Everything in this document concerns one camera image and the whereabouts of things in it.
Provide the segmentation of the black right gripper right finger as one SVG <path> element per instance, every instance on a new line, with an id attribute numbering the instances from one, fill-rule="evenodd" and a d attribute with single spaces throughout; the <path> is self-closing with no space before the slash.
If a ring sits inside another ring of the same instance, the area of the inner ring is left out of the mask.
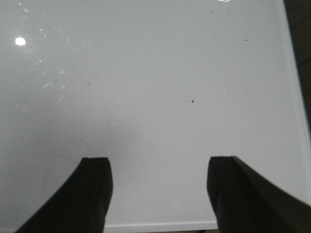
<path id="1" fill-rule="evenodd" d="M 311 207 L 237 156 L 211 157 L 207 193 L 221 233 L 309 233 Z"/>

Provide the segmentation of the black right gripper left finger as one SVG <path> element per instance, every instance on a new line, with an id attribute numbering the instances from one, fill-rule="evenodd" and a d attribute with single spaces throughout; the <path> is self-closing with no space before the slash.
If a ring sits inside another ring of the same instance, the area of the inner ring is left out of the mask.
<path id="1" fill-rule="evenodd" d="M 83 158 L 19 233 L 102 233 L 113 193 L 108 158 Z"/>

